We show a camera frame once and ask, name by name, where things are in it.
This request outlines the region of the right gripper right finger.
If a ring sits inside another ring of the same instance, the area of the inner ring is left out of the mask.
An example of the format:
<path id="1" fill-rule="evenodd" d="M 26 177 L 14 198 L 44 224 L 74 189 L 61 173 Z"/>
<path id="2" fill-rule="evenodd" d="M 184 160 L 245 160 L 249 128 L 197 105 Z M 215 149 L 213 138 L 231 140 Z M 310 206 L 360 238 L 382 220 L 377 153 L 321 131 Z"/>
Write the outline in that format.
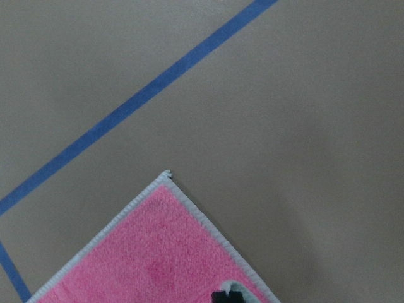
<path id="1" fill-rule="evenodd" d="M 242 292 L 229 291 L 227 298 L 228 303 L 244 303 Z"/>

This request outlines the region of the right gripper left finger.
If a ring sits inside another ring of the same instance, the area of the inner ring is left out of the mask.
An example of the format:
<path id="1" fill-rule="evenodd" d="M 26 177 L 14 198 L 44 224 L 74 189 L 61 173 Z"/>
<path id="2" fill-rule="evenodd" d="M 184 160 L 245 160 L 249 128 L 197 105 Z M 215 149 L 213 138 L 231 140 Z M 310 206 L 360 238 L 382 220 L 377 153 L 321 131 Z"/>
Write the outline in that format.
<path id="1" fill-rule="evenodd" d="M 227 303 L 226 291 L 215 291 L 211 294 L 212 303 Z"/>

